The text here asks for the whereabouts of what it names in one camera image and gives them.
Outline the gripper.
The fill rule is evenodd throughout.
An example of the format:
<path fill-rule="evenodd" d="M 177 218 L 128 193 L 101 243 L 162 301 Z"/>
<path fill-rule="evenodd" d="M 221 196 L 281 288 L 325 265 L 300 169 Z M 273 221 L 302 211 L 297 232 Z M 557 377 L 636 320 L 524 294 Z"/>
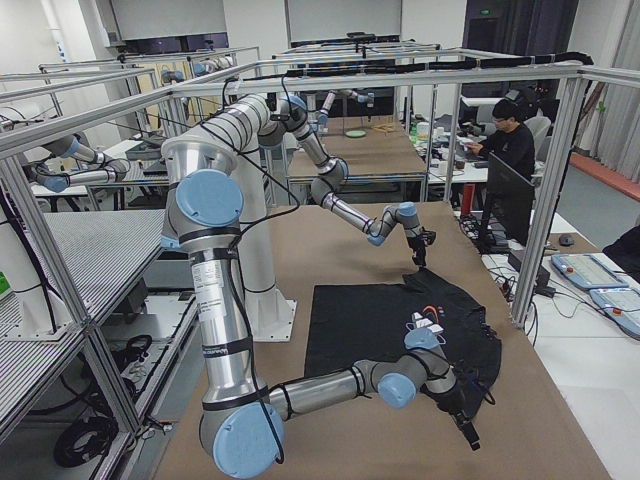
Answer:
<path fill-rule="evenodd" d="M 460 383 L 456 382 L 450 390 L 444 393 L 435 394 L 434 400 L 440 410 L 452 415 L 458 430 L 463 434 L 470 448 L 479 450 L 479 435 L 472 421 L 467 418 L 466 397 Z"/>
<path fill-rule="evenodd" d="M 413 252 L 413 263 L 420 269 L 426 267 L 426 243 L 425 239 L 421 236 L 413 236 L 407 238 L 407 243 Z"/>

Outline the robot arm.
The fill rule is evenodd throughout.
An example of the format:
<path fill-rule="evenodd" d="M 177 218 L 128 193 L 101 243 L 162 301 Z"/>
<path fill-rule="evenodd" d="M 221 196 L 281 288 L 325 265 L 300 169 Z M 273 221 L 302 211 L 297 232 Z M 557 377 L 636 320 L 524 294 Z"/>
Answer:
<path fill-rule="evenodd" d="M 427 247 L 433 243 L 435 233 L 421 225 L 414 203 L 387 206 L 380 217 L 370 218 L 338 196 L 348 176 L 347 163 L 330 155 L 322 146 L 308 122 L 306 104 L 299 97 L 246 95 L 197 124 L 196 131 L 213 142 L 215 152 L 233 157 L 243 155 L 252 140 L 267 148 L 278 145 L 286 133 L 291 133 L 316 167 L 311 196 L 318 206 L 360 230 L 375 246 L 381 245 L 400 225 L 412 250 L 414 264 L 426 265 Z"/>
<path fill-rule="evenodd" d="M 470 447 L 479 449 L 461 386 L 442 350 L 444 328 L 426 311 L 413 313 L 405 351 L 394 362 L 360 360 L 330 374 L 268 386 L 256 372 L 252 329 L 233 265 L 244 198 L 230 173 L 245 148 L 183 134 L 162 151 L 177 182 L 165 224 L 189 256 L 202 323 L 209 386 L 202 399 L 200 442 L 222 473 L 234 479 L 264 473 L 285 459 L 286 421 L 368 394 L 401 409 L 425 391 Z"/>

